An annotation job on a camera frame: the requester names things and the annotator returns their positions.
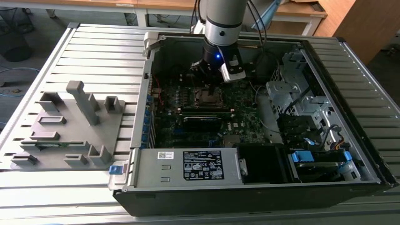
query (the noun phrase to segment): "table leg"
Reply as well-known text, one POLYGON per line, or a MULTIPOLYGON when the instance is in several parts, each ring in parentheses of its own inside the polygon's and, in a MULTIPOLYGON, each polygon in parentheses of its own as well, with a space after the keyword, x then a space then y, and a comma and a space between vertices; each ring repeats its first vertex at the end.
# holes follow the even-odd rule
POLYGON ((136 16, 138 16, 138 26, 148 27, 150 16, 148 16, 148 13, 147 13, 147 9, 136 8, 135 13, 136 13, 136 16))
POLYGON ((320 17, 314 17, 308 22, 302 35, 312 36, 319 27, 320 21, 322 21, 320 17))
POLYGON ((206 34, 206 25, 198 20, 195 25, 194 34, 206 34))
POLYGON ((50 15, 50 18, 56 18, 58 16, 56 16, 56 10, 55 9, 47 9, 46 10, 47 12, 48 12, 48 15, 50 15))

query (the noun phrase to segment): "metal table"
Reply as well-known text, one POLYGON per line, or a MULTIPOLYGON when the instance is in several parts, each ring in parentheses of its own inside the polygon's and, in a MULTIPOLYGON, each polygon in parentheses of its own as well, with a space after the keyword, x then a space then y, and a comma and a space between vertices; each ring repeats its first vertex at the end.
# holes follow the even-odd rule
MULTIPOLYGON (((84 90, 96 99, 115 95, 128 104, 120 124, 115 160, 128 157, 144 57, 143 38, 150 30, 71 24, 42 72, 0 135, 0 155, 19 151, 19 140, 42 107, 35 101, 43 91, 58 91, 63 98, 70 80, 86 82, 84 90)), ((311 42, 351 109, 396 177, 400 176, 400 110, 346 42, 335 38, 279 35, 311 42)), ((379 223, 400 218, 400 188, 375 196, 355 198, 328 209, 275 211, 258 214, 215 214, 195 217, 132 217, 108 190, 107 171, 2 172, 0 224, 130 224, 195 223, 282 220, 280 224, 338 224, 352 219, 379 223)))

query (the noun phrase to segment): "wooden desk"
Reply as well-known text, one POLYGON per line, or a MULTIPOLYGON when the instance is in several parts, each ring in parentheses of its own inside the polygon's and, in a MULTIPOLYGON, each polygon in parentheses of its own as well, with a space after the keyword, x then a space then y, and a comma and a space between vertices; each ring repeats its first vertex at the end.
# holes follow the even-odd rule
MULTIPOLYGON (((195 0, 0 0, 4 7, 136 13, 142 27, 148 26, 148 14, 191 16, 194 5, 195 0)), ((326 17, 327 13, 315 11, 308 3, 288 2, 279 7, 271 28, 287 26, 282 25, 284 22, 300 22, 304 23, 300 34, 314 35, 326 17)))
MULTIPOLYGON (((195 0, 138 0, 135 8, 139 26, 148 25, 147 14, 192 15, 194 5, 195 0)), ((300 34, 311 36, 327 15, 327 12, 315 11, 308 3, 288 2, 280 5, 271 28, 287 26, 284 22, 300 22, 304 23, 300 34)))
POLYGON ((367 64, 400 28, 400 0, 320 0, 330 16, 315 35, 342 37, 367 64))

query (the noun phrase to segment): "floor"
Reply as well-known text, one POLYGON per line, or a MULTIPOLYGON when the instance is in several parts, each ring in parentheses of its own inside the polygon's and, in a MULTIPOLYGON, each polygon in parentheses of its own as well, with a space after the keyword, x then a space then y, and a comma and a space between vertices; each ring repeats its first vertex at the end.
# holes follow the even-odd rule
MULTIPOLYGON (((0 57, 0 67, 31 67, 40 69, 51 54, 51 51, 66 31, 67 25, 71 22, 95 23, 108 25, 138 25, 135 15, 123 13, 106 12, 79 12, 68 10, 56 10, 56 19, 50 19, 44 9, 31 9, 31 20, 35 26, 35 31, 26 34, 28 44, 34 48, 34 56, 23 61, 11 63, 0 57)), ((156 27, 190 28, 190 16, 166 16, 160 17, 163 22, 158 22, 158 18, 150 15, 150 25, 156 27)), ((398 104, 400 103, 400 53, 394 56, 387 56, 380 52, 368 65, 370 70, 375 74, 379 82, 394 97, 398 104)), ((20 95, 26 93, 36 73, 31 70, 11 70, 0 73, 0 82, 6 81, 7 85, 0 87, 0 93, 8 95, 20 95)), ((0 96, 0 129, 4 127, 18 105, 22 97, 3 97, 0 96)))

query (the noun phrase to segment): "black trash bin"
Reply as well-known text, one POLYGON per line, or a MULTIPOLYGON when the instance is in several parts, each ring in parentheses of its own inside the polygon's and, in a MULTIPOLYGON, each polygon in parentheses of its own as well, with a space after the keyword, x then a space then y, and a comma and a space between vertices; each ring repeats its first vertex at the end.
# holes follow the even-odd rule
POLYGON ((3 20, 0 20, 0 55, 10 62, 19 62, 27 60, 32 55, 32 49, 30 48, 23 36, 23 33, 27 32, 31 28, 28 24, 22 25, 23 23, 20 22, 7 22, 6 18, 3 17, 3 20))
POLYGON ((35 30, 31 18, 24 8, 0 7, 0 16, 7 25, 20 34, 35 30))

